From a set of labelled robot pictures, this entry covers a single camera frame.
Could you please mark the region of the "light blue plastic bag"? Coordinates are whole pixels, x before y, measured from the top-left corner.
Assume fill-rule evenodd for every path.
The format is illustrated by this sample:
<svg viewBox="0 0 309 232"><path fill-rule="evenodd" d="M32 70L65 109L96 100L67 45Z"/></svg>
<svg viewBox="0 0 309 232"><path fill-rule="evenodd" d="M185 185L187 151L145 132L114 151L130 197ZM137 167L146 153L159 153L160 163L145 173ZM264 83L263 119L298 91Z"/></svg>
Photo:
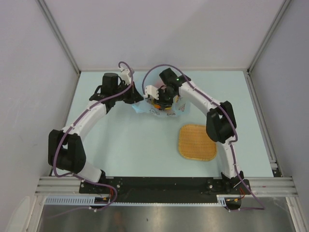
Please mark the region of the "light blue plastic bag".
<svg viewBox="0 0 309 232"><path fill-rule="evenodd" d="M183 114L186 114L190 110L190 103L186 98L180 95L178 88L185 84L187 80L190 80L189 77L184 77L181 74L176 74L172 68L159 68L154 69L144 77L140 77L135 81L135 87L138 92L143 96L144 89L148 85L155 86L160 88L161 86L171 86L175 88L178 92L178 96L174 97L173 105L170 108L160 108L157 109L154 107L155 104L158 104L158 100L153 98L144 98L144 100L135 103L132 105L132 108L139 114L152 114L157 117L177 117Z"/></svg>

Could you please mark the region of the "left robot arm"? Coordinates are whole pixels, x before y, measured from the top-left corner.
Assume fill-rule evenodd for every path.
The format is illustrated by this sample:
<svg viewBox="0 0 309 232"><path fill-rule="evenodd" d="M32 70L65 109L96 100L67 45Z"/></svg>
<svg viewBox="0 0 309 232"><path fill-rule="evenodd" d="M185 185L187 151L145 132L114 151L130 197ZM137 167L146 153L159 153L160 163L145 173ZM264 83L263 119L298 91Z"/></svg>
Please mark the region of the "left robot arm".
<svg viewBox="0 0 309 232"><path fill-rule="evenodd" d="M94 192L102 193L107 187L106 174L87 161L83 140L116 102L134 104L142 100L130 69L124 69L119 74L105 73L101 85L89 98L82 114L70 125L49 133L48 163L54 170L68 171L69 174L90 182L89 186Z"/></svg>

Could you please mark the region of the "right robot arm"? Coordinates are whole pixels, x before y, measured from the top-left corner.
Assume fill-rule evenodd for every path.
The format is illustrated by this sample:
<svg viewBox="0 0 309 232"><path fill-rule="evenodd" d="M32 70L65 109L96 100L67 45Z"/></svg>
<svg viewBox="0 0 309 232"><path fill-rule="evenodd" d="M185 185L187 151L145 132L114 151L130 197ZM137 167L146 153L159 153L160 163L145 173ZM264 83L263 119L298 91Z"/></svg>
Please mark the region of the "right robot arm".
<svg viewBox="0 0 309 232"><path fill-rule="evenodd" d="M234 143L238 141L236 119L233 106L229 101L218 101L201 90L186 75L178 76L171 68L159 74L166 86L159 90L159 100L171 100L175 96L189 100L206 116L206 134L215 143L220 143L224 150L221 157L224 179L223 189L234 194L240 188L244 175L237 164Z"/></svg>

